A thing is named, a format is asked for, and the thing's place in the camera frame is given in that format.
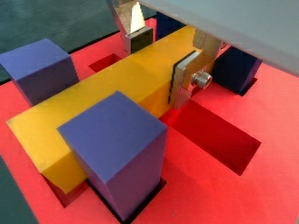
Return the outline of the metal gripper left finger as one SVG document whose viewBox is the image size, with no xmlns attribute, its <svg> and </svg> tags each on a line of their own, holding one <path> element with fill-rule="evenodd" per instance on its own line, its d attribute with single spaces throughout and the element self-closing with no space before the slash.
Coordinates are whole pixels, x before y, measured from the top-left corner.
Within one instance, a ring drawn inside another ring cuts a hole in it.
<svg viewBox="0 0 299 224">
<path fill-rule="evenodd" d="M 145 25 L 140 3 L 136 0 L 106 0 L 128 54 L 153 43 L 153 29 Z"/>
</svg>

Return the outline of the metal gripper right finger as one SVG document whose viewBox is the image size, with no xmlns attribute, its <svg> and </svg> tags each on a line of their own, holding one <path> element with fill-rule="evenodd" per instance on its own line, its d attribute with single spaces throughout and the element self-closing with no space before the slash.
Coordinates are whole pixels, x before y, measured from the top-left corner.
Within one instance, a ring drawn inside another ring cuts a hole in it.
<svg viewBox="0 0 299 224">
<path fill-rule="evenodd" d="M 168 104 L 178 109 L 192 97 L 192 90 L 202 90 L 212 81 L 210 69 L 220 53 L 222 42 L 206 32 L 196 29 L 192 50 L 172 66 Z"/>
</svg>

